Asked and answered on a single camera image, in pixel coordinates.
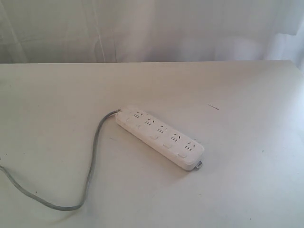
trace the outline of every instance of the white table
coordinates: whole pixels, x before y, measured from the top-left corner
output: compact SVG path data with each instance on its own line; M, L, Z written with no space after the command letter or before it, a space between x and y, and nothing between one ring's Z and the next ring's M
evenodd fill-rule
M203 167L182 170L112 118L83 208L48 209L0 173L0 227L303 227L304 76L290 61L0 65L0 164L73 206L99 120L129 104L200 142Z

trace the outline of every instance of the power strip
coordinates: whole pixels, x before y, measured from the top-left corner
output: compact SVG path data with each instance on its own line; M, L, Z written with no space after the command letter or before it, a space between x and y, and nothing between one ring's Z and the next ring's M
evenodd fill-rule
M116 114L116 122L172 162L190 171L202 166L204 147L136 107Z

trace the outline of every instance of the white curtain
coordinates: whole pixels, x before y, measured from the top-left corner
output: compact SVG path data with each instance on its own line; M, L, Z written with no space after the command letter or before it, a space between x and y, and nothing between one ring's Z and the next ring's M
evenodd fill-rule
M0 0L0 63L290 59L304 0Z

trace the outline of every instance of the white power strip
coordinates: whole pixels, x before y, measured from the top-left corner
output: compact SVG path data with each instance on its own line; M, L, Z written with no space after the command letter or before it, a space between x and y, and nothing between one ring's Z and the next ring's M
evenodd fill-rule
M116 122L183 169L202 166L204 147L152 115L129 106L116 114Z

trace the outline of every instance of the small debris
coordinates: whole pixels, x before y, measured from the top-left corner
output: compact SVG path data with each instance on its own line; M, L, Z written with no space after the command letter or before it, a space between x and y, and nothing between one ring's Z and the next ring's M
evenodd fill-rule
M214 106L212 106L212 105L209 105L210 107L212 107L212 108L215 108L216 110L219 110L217 107L214 107Z

